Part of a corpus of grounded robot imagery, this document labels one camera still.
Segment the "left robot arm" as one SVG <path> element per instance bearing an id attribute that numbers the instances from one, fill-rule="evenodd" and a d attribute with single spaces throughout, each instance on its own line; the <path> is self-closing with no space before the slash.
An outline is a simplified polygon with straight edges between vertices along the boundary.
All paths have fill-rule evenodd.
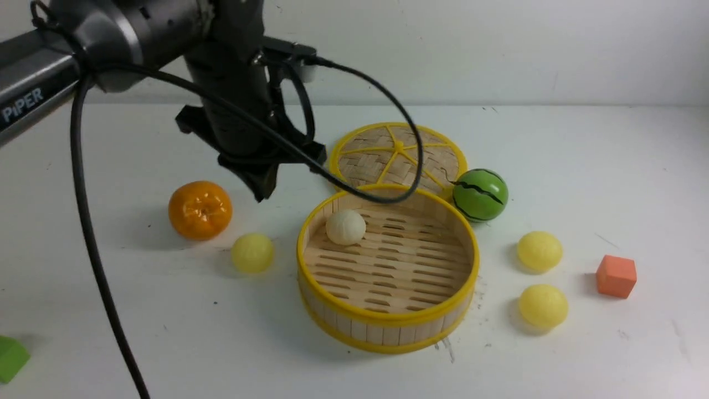
<path id="1" fill-rule="evenodd" d="M 138 65 L 160 70 L 184 58 L 193 84 L 245 111 L 235 115 L 202 96 L 176 124 L 218 152 L 220 166 L 268 199 L 281 165 L 326 161 L 314 139 L 286 115 L 281 81 L 304 89 L 316 50 L 264 34 L 262 1 L 50 1 L 34 29 L 2 42 L 2 145 L 67 101 L 93 67 Z"/>

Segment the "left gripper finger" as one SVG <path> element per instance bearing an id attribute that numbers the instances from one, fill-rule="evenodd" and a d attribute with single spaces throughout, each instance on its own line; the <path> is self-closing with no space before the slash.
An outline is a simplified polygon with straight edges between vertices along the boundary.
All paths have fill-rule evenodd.
<path id="1" fill-rule="evenodd" d="M 276 189 L 279 162 L 246 164 L 244 184 L 251 190 L 256 202 L 269 199 Z"/>

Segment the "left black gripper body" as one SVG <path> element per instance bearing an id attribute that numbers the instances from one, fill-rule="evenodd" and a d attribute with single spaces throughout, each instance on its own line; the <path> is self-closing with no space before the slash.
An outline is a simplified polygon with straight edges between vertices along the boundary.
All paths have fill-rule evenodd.
<path id="1" fill-rule="evenodd" d="M 261 33 L 175 36 L 175 54 L 185 58 L 193 83 L 206 91 L 202 104 L 210 139 L 236 164 L 302 163 L 310 157 L 322 166 L 327 151 L 315 139 L 314 112 L 305 83 L 290 65 L 264 63 L 264 37 Z M 305 131 L 286 115 L 284 79 L 296 87 Z"/>

